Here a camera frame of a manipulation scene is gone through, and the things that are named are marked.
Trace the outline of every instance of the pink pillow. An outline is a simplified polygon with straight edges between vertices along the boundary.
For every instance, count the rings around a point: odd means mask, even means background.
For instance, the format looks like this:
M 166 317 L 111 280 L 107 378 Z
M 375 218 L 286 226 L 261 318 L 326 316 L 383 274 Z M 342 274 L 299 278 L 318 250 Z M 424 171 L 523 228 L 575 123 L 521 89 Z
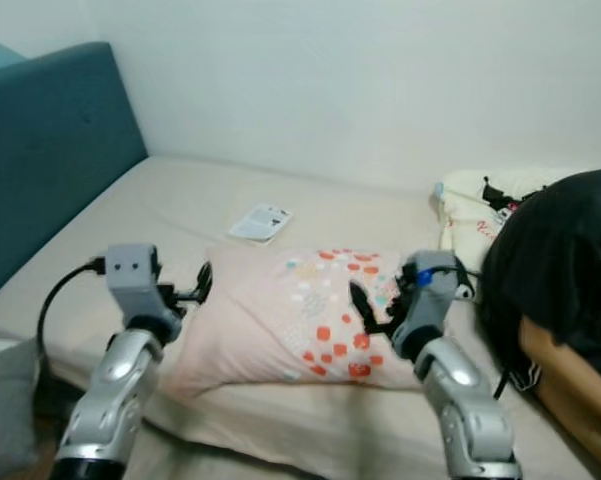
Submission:
M 213 288 L 183 333 L 175 393 L 226 383 L 361 383 L 416 389 L 410 362 L 367 336 L 349 297 L 365 286 L 379 321 L 396 291 L 398 252 L 217 247 Z

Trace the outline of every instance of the bed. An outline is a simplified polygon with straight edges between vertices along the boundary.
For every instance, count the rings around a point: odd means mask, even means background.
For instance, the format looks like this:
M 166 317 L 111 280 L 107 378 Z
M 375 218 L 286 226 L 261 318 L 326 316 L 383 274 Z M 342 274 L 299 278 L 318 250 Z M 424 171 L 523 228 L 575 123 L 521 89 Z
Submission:
M 348 244 L 411 252 L 438 244 L 438 219 L 426 195 L 148 156 L 106 44 L 0 70 L 0 338 L 32 337 L 55 282 L 109 244 L 157 245 L 162 278 L 180 288 L 192 286 L 205 249 L 234 241 L 228 229 L 263 201 L 294 213 L 275 240 L 278 246 Z M 195 321 L 195 314 L 188 315 L 185 328 Z M 55 374 L 86 387 L 120 326 L 102 279 L 77 278 L 47 319 Z M 448 332 L 495 382 L 498 369 L 475 331 L 470 303 L 453 306 Z M 161 365 L 165 375 L 181 346 L 179 339 L 168 347 Z M 513 389 L 501 401 L 513 419 L 525 478 L 601 478 L 535 405 Z M 182 399 L 161 384 L 146 419 L 187 442 L 334 480 L 446 478 L 437 421 L 417 392 L 226 385 Z M 152 451 L 152 441 L 160 443 L 159 435 L 137 449 Z M 178 445 L 169 443 L 168 449 Z M 209 454 L 201 449 L 193 455 Z M 235 478 L 241 461 L 227 456 L 228 476 L 221 477 L 222 456 L 214 455 L 217 478 Z M 142 452 L 134 458 L 146 461 Z M 194 463 L 183 467 L 192 477 L 199 468 Z M 155 476 L 150 469 L 132 470 L 133 478 Z

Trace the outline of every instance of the white wall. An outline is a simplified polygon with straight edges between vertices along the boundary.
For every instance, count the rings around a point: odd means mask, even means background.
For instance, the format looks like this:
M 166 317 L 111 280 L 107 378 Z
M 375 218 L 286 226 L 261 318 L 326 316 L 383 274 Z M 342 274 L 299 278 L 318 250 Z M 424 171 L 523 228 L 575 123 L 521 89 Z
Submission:
M 0 41 L 110 41 L 154 154 L 426 189 L 601 166 L 601 1 L 84 2 L 0 0 Z
M 83 0 L 0 0 L 0 43 L 24 57 L 95 38 Z

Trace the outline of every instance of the skin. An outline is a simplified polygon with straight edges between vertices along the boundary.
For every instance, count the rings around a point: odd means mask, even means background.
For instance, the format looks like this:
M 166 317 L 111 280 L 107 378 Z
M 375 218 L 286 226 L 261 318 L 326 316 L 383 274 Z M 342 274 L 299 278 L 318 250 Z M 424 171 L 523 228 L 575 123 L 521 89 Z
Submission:
M 527 316 L 520 346 L 542 368 L 534 394 L 549 412 L 601 463 L 601 376 L 568 345 Z

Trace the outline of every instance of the teal headboard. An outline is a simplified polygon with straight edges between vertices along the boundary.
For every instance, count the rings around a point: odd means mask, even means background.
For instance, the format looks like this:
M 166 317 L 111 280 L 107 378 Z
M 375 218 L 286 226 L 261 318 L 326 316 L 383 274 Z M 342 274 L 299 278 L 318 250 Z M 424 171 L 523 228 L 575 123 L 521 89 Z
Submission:
M 0 287 L 146 156 L 108 44 L 0 69 Z

